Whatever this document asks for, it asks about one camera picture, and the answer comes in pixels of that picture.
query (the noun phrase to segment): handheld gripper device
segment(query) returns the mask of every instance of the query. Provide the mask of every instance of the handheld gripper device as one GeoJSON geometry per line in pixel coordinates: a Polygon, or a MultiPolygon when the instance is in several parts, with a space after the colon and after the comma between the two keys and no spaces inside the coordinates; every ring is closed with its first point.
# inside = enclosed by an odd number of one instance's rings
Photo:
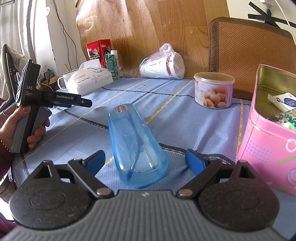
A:
{"type": "Polygon", "coordinates": [[[10,151],[13,153],[25,152],[28,150],[27,138],[34,131],[43,125],[47,118],[52,114],[48,109],[56,106],[71,107],[72,105],[91,107],[92,101],[81,98],[81,95],[55,92],[40,91],[36,89],[36,82],[39,76],[40,65],[28,60],[24,66],[17,89],[15,101],[17,107],[31,106],[29,115],[18,121],[10,151]]]}
{"type": "Polygon", "coordinates": [[[279,201],[247,161],[193,150],[185,160],[196,176],[175,195],[148,188],[115,196],[95,178],[102,150],[64,165],[45,160],[11,196],[17,227],[2,240],[285,241],[272,228],[279,201]]]}

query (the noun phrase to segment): power adapter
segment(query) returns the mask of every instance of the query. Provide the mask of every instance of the power adapter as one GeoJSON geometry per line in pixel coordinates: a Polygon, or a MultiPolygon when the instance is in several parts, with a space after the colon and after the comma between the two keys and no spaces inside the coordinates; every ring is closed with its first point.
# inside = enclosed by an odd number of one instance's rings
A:
{"type": "Polygon", "coordinates": [[[50,78],[54,77],[54,74],[52,73],[51,69],[47,69],[47,71],[44,72],[43,75],[45,80],[49,80],[50,78]]]}
{"type": "Polygon", "coordinates": [[[266,6],[266,8],[270,8],[274,5],[274,0],[260,0],[262,4],[266,6]]]}

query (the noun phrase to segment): plastic lid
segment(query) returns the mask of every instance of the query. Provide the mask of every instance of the plastic lid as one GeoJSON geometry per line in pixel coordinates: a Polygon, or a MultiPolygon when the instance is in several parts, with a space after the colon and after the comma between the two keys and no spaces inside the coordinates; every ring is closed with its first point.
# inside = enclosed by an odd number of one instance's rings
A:
{"type": "Polygon", "coordinates": [[[215,73],[215,72],[200,72],[194,75],[195,79],[201,79],[204,82],[212,83],[212,84],[234,84],[235,78],[222,73],[215,73]]]}
{"type": "Polygon", "coordinates": [[[182,56],[179,53],[175,52],[170,56],[168,66],[170,68],[172,77],[177,77],[179,79],[183,78],[185,73],[185,65],[182,56]]]}

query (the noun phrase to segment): can label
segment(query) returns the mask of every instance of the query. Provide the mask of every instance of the can label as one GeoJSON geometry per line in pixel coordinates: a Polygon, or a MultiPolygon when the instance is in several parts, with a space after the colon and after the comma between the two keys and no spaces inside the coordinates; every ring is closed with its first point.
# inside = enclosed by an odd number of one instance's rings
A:
{"type": "Polygon", "coordinates": [[[212,84],[195,80],[195,101],[205,107],[224,109],[231,105],[233,84],[212,84]]]}
{"type": "Polygon", "coordinates": [[[104,55],[111,52],[111,41],[109,39],[98,40],[86,44],[89,59],[99,59],[103,68],[106,68],[104,55]]]}

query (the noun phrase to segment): white mug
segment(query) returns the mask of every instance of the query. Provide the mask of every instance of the white mug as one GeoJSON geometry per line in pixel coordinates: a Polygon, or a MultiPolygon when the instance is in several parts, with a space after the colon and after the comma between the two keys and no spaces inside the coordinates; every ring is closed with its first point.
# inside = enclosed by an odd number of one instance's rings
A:
{"type": "Polygon", "coordinates": [[[68,80],[71,78],[71,76],[72,76],[77,70],[78,70],[78,69],[75,69],[75,70],[72,70],[72,71],[70,71],[70,72],[64,73],[64,74],[62,74],[62,77],[60,77],[60,78],[57,79],[57,85],[58,85],[58,87],[59,87],[61,90],[64,90],[64,88],[61,87],[59,81],[60,81],[61,79],[64,79],[64,83],[65,83],[66,89],[68,89],[68,88],[67,88],[67,82],[68,82],[68,80]]]}

